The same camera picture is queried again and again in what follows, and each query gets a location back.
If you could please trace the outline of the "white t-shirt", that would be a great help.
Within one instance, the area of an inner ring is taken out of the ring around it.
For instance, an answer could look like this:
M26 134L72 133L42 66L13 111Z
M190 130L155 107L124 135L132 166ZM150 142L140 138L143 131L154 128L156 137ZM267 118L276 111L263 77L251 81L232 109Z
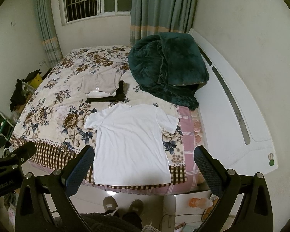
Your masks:
M174 134L177 117L147 104L116 104L90 114L84 127L96 131L94 183L147 186L171 183L162 133Z

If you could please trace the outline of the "black garment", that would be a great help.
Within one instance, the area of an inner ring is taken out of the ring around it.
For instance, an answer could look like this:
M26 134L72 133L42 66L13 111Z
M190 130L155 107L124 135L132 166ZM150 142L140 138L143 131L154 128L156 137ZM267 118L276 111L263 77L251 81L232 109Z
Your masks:
M86 102L88 103L95 103L95 102L111 102L111 103L118 103L123 102L126 99L126 95L124 93L124 81L119 81L119 87L115 91L115 96L108 96L102 98L88 98Z

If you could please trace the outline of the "beige undergarment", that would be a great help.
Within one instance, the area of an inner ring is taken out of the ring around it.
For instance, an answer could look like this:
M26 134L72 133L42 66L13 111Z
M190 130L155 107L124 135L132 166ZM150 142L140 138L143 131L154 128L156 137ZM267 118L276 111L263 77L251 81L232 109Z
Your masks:
M80 90L86 94L92 91L112 94L119 87L121 76L122 74L116 71L84 75Z

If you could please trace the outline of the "black clothes pile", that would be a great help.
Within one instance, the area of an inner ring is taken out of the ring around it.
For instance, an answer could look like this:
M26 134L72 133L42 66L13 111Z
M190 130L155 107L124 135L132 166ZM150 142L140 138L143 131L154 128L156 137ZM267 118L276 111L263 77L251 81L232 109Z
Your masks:
M25 104L28 95L35 92L36 89L28 85L28 83L38 73L41 74L41 71L35 70L30 72L25 79L17 80L15 90L10 98L10 111L15 111L18 106Z

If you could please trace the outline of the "white mug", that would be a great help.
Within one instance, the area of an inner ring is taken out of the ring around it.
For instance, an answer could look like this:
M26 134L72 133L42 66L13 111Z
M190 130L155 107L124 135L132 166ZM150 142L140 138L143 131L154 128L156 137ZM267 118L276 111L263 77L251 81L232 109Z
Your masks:
M3 158L6 158L6 157L9 156L13 151L14 151L14 147L13 147L13 145L4 148L3 153L2 153L2 157L3 157Z

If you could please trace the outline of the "orange plastic item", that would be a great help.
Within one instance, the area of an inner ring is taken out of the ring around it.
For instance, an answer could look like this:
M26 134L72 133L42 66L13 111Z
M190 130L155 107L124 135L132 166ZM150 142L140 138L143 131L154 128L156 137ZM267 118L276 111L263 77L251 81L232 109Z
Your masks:
M193 197L188 202L191 208L200 208L200 209L207 209L213 206L213 201L208 198L196 198Z

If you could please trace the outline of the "left grey slipper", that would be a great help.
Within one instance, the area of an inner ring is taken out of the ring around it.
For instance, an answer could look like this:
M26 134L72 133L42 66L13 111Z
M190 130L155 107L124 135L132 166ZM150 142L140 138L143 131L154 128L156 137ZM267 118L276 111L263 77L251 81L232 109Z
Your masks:
M103 207L106 214L110 214L118 210L118 204L112 196L107 196L104 198Z

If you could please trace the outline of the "grey slipper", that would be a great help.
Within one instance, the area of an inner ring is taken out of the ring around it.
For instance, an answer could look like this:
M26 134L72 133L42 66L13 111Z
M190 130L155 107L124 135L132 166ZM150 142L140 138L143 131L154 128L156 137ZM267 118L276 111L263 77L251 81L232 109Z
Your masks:
M136 199L130 204L128 208L128 213L134 212L138 216L140 216L143 212L143 208L144 208L144 203L142 202L142 200Z
M118 210L118 204L112 196L107 196L104 198L103 207L106 214L110 214Z

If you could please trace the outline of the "floral bed sheet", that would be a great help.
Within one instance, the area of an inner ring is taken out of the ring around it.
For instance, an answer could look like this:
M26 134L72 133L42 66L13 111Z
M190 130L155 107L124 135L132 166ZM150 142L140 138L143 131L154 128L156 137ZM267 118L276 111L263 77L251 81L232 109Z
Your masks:
M80 90L84 76L118 72L124 82L124 104L148 104L177 117L176 105L140 89L129 70L127 46L100 46L72 50L51 71L26 104L12 134L15 148L27 141L37 147L32 162L48 169L64 167L81 149L96 144L96 132L84 127L93 112L111 102L87 101Z

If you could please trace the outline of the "white bedside cabinet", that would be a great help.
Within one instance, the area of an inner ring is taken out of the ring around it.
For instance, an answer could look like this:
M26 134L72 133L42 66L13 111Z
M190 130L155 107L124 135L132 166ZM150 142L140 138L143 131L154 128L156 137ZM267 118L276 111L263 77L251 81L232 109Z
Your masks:
M193 192L179 195L168 195L163 200L163 213L160 220L160 231L175 231L175 228L199 228L207 218L208 210L212 210L210 204L211 191ZM189 201L192 198L204 199L201 207L191 207Z

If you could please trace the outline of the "white bed headboard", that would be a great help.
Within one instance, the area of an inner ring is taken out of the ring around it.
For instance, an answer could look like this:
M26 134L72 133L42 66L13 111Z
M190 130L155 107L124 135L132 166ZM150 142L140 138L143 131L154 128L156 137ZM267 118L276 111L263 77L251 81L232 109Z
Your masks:
M252 94L229 62L199 33L190 29L209 80L195 97L205 148L238 174L268 174L278 168L273 140Z

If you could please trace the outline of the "right grey slipper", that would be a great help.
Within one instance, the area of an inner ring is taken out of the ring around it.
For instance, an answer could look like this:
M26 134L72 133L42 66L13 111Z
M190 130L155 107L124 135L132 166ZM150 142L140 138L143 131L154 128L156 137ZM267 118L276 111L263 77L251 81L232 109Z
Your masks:
M140 216L143 212L143 208L144 208L144 203L142 202L142 200L136 199L130 204L128 208L128 213L134 212L138 216Z

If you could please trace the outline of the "green curtain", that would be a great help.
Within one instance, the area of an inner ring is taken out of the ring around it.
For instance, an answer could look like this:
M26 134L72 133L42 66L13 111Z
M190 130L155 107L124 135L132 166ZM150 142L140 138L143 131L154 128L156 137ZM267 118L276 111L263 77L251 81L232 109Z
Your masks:
M42 46L51 68L54 68L62 60L63 55L55 30L51 0L34 0L34 9Z
M130 44L161 32L187 33L197 0L132 0Z

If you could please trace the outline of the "dark green plush blanket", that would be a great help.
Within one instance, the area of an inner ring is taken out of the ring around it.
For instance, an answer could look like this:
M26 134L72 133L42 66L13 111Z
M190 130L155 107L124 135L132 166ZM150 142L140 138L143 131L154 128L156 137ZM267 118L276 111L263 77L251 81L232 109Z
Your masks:
M130 50L128 63L142 91L195 110L195 92L209 81L198 45L190 34L164 32L144 37Z

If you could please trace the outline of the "right green curtain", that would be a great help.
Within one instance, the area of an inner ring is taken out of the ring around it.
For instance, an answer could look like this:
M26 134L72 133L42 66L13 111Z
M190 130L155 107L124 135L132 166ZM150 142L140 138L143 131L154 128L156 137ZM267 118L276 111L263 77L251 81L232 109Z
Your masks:
M187 33L197 0L132 0L130 44L161 32Z

